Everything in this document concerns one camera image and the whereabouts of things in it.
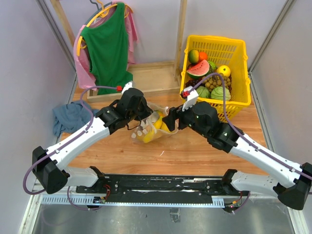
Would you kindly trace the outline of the orange peach toy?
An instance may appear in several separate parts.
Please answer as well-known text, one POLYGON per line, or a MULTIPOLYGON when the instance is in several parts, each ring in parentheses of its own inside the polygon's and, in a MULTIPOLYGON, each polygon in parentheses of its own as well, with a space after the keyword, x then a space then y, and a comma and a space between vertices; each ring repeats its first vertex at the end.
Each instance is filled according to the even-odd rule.
POLYGON ((164 122, 162 123, 161 130, 163 130, 163 131, 165 131, 167 133, 171 133, 171 131, 167 127, 166 123, 164 123, 164 122))

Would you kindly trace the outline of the yellow banana toy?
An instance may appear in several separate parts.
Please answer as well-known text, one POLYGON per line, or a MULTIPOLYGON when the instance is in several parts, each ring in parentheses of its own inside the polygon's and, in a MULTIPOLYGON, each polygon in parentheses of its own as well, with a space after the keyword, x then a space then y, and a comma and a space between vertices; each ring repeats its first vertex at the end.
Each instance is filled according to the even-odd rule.
POLYGON ((162 116, 154 117, 154 118, 149 117, 146 120, 146 125, 145 125, 144 130, 147 130, 147 133, 145 135, 149 136, 149 142, 156 139, 156 134, 158 130, 161 128, 162 123, 163 123, 162 116))

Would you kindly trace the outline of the clear polka dot zip bag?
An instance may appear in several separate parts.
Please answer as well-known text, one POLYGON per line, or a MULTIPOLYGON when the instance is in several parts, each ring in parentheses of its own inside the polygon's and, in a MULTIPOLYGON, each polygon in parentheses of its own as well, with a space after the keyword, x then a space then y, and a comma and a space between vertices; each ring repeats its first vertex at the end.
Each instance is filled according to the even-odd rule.
POLYGON ((175 121, 175 129, 170 131, 163 122, 163 118, 169 114, 169 107, 162 107, 148 102, 148 107, 153 113, 141 121, 140 125, 134 128, 131 139, 138 143, 149 143, 161 137, 168 137, 178 132, 178 122, 175 121))

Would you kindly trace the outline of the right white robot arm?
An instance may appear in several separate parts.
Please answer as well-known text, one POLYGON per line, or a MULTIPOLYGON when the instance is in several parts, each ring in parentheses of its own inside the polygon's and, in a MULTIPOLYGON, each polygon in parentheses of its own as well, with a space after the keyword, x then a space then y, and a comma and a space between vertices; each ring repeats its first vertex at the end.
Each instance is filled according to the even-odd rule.
POLYGON ((268 173, 263 176, 228 169, 221 179, 221 190, 226 195, 250 191, 276 197, 295 210, 304 208, 312 187, 311 164, 300 165, 261 146, 231 123, 220 121, 216 109, 206 102, 188 109, 172 107, 163 122, 170 131, 189 127, 212 147, 243 158, 268 173))

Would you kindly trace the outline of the green tank top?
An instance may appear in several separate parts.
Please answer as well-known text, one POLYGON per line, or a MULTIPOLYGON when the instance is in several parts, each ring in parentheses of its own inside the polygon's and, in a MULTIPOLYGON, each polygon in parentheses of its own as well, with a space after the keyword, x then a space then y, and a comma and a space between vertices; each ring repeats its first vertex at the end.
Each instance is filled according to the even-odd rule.
POLYGON ((98 95, 117 93, 133 80, 127 71, 129 37, 125 24, 126 5, 118 2, 102 9, 81 32, 89 57, 89 71, 96 78, 98 95))

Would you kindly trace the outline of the wooden clothes rack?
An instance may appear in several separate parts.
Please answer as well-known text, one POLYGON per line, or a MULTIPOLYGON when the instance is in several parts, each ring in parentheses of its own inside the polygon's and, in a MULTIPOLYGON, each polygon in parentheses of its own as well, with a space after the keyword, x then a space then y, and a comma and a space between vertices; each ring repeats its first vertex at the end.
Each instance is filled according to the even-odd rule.
MULTIPOLYGON (((63 29, 74 46, 75 36, 66 14, 59 0, 50 0, 63 29)), ((138 89, 140 89, 146 97, 170 94, 180 90, 181 76, 179 70, 180 56, 182 49, 182 37, 184 32, 186 18, 187 0, 180 1, 179 23, 177 31, 175 60, 141 63, 129 66, 129 72, 133 74, 133 81, 138 89)), ((101 102, 115 100, 119 98, 119 94, 98 95, 97 91, 87 91, 86 99, 88 102, 101 102)))

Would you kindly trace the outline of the green cabbage toy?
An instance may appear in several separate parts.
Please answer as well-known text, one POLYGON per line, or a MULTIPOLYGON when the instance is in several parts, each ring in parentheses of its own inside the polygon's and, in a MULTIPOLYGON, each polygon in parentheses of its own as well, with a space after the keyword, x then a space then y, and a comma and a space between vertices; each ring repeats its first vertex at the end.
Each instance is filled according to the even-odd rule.
POLYGON ((200 98, 210 98, 211 96, 210 91, 204 86, 199 86, 196 91, 200 98))
MULTIPOLYGON (((223 95, 224 95, 223 87, 219 86, 219 87, 216 87, 212 90, 211 99, 223 100, 223 95)), ((231 99, 230 91, 229 91, 229 89, 225 88, 225 100, 230 101, 230 99, 231 99)))

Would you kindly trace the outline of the dark purple grape bunch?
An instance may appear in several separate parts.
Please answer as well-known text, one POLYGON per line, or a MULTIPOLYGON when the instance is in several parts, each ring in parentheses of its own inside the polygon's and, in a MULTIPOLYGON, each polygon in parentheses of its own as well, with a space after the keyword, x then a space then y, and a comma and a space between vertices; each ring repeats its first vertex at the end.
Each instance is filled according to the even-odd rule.
POLYGON ((193 90, 196 90, 199 86, 201 86, 200 80, 191 79, 185 83, 184 91, 192 92, 193 90))

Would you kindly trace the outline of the watermelon slice toy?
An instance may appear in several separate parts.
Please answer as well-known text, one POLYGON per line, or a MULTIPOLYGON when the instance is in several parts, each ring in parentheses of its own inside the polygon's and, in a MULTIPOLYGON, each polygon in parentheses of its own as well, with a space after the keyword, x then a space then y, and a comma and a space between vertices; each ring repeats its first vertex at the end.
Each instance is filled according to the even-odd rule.
POLYGON ((206 76, 210 70, 210 65, 207 60, 203 60, 198 64, 189 68, 186 73, 192 79, 199 79, 203 76, 206 76))

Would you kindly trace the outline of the green orange mango toy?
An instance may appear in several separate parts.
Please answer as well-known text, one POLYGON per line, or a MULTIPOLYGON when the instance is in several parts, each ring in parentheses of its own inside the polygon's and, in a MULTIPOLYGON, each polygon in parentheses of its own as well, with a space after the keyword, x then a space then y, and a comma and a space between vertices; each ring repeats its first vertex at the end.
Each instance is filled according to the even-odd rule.
POLYGON ((199 52, 196 49, 192 49, 188 52, 188 60, 191 64, 197 64, 199 61, 199 52))

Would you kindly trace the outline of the green custard apple toy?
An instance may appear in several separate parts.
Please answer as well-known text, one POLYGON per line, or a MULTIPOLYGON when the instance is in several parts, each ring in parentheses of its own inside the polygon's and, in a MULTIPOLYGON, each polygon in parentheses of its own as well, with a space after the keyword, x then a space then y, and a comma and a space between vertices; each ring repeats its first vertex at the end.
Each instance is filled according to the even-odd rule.
POLYGON ((210 71, 211 72, 215 72, 215 70, 217 69, 217 66, 214 62, 212 61, 208 61, 209 65, 210 65, 210 71))

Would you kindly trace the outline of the yellow plastic basket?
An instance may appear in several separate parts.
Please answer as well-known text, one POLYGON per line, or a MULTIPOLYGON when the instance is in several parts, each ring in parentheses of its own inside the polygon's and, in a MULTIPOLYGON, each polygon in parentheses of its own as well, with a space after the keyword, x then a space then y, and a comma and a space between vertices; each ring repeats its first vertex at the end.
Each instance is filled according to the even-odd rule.
POLYGON ((192 49, 205 52, 208 60, 214 62, 216 66, 227 65, 230 68, 231 99, 226 102, 226 113, 230 120, 233 119, 243 108, 251 104, 251 81, 247 71, 248 56, 245 41, 219 36, 188 36, 181 72, 181 92, 186 88, 186 82, 190 80, 186 71, 190 64, 188 52, 192 49))

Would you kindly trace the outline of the orange tangerine toy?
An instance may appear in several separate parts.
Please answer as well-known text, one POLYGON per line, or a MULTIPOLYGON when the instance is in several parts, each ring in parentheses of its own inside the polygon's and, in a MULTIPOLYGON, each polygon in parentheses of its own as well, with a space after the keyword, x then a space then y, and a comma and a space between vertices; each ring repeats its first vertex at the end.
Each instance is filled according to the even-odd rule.
POLYGON ((205 52, 199 52, 198 61, 208 60, 208 55, 205 52))

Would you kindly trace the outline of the yellow lemon toy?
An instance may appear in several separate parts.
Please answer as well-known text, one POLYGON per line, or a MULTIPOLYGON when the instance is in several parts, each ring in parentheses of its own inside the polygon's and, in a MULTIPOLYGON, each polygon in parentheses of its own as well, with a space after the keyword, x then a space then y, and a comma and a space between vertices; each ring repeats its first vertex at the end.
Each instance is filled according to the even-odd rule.
POLYGON ((219 73, 219 74, 223 74, 223 76, 225 76, 225 77, 229 77, 231 75, 231 70, 226 65, 219 66, 217 68, 216 72, 219 73))

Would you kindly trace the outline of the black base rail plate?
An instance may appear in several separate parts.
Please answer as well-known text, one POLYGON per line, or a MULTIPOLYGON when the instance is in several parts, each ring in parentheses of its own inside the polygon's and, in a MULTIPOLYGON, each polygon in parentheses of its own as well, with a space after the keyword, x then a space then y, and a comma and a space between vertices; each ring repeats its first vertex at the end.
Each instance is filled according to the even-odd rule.
POLYGON ((80 194, 107 191, 108 202, 153 205, 208 204, 213 196, 240 196, 237 190, 224 189, 220 176, 106 174, 99 185, 76 188, 80 194))

